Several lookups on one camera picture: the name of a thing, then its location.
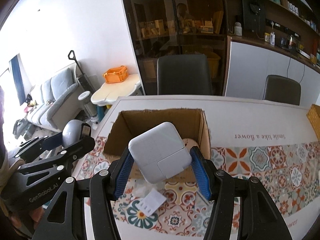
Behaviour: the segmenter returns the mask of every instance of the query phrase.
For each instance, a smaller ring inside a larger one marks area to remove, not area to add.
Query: blue gripper pad
[[[125,186],[127,185],[133,163],[134,159],[132,158],[131,153],[128,151],[124,163],[120,168],[119,175],[117,176],[115,181],[115,190],[113,195],[116,199],[118,199],[124,193]]]
[[[210,200],[212,197],[212,192],[210,190],[210,180],[206,168],[204,167],[204,162],[206,161],[198,147],[192,147],[190,149],[190,155],[192,157],[191,167],[193,173],[195,174],[199,190],[201,194]]]

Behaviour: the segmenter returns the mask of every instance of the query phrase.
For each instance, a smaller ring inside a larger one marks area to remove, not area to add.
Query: white power adapter
[[[177,175],[192,162],[189,151],[170,122],[133,138],[129,151],[143,177],[151,184]]]

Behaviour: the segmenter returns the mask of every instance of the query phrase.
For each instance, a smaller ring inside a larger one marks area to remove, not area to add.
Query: glass cabinet
[[[227,20],[222,0],[123,0],[145,93],[157,94],[157,60],[205,54],[215,95],[222,94]]]

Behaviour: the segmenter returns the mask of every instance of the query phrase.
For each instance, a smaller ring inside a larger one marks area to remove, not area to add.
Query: white side table
[[[141,81],[138,74],[129,75],[123,82],[104,83],[91,97],[91,102],[98,106],[112,105],[118,97],[141,95],[138,90]]]

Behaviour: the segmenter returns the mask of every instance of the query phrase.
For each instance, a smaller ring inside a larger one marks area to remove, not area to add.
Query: blue curtain
[[[24,94],[24,88],[23,88],[22,77],[21,77],[20,66],[19,66],[17,55],[11,60],[11,68],[12,68],[14,85],[16,86],[16,90],[18,94],[19,103],[20,105],[22,105],[26,100],[26,97]]]

